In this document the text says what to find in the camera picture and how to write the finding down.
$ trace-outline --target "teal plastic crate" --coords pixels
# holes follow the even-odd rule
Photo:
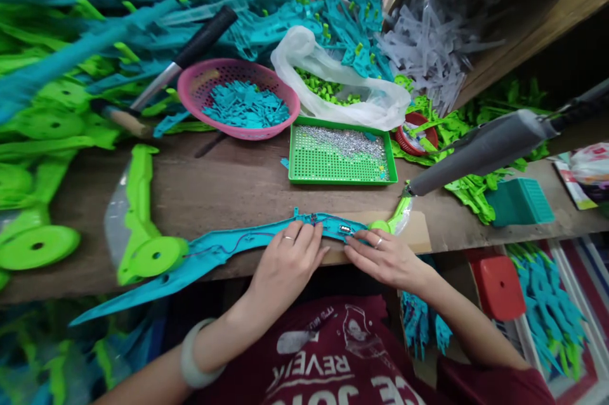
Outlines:
[[[318,126],[328,129],[368,132],[383,140],[387,165],[380,169],[365,156],[348,159],[332,145],[318,143],[312,137],[298,133],[300,126]],[[388,132],[350,124],[332,123],[305,116],[299,116],[290,127],[289,180],[296,184],[335,185],[390,185],[398,181],[398,171],[391,151],[391,137]]]
[[[554,213],[539,182],[533,178],[515,178],[486,191],[488,203],[495,209],[493,226],[546,224],[554,222]]]

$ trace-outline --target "woman's left hand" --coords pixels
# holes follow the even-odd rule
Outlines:
[[[319,248],[324,226],[294,221],[266,247],[244,298],[273,324],[300,295],[329,247]]]

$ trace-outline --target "wooden handle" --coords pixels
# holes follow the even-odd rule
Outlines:
[[[127,129],[138,138],[152,138],[152,127],[142,124],[136,117],[133,117],[127,112],[112,109],[110,111],[110,119],[119,126]]]

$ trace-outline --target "bangle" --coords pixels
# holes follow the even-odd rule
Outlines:
[[[216,379],[224,372],[226,368],[225,365],[218,368],[216,371],[211,373],[203,373],[197,367],[195,363],[195,358],[193,356],[194,346],[195,346],[195,338],[199,331],[207,326],[210,322],[215,321],[215,318],[207,318],[194,326],[190,332],[184,338],[184,342],[182,342],[182,353],[180,355],[180,368],[182,370],[182,377],[188,384],[188,386],[194,389],[204,388],[212,384]]]

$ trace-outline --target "wooden table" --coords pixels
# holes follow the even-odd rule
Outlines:
[[[208,155],[194,159],[195,151],[215,133],[167,136],[154,157],[152,219],[169,236],[195,239],[208,230],[236,229],[276,222],[292,216],[295,206],[304,213],[368,210],[393,211],[403,185],[389,187],[291,185],[280,164],[289,154],[289,132],[266,142],[227,138]],[[73,162],[51,206],[53,223],[82,234],[78,250],[64,261],[39,270],[13,274],[0,293],[0,303],[118,291],[103,230],[108,200],[127,164],[134,142],[116,151],[82,151]],[[397,162],[400,181],[423,169]],[[434,252],[504,244],[549,237],[580,236],[609,230],[596,211],[578,212],[551,163],[541,161],[526,173],[536,178],[554,210],[549,225],[483,226],[477,217],[444,189],[415,200],[422,211]],[[251,275],[261,251],[232,258],[206,279]]]

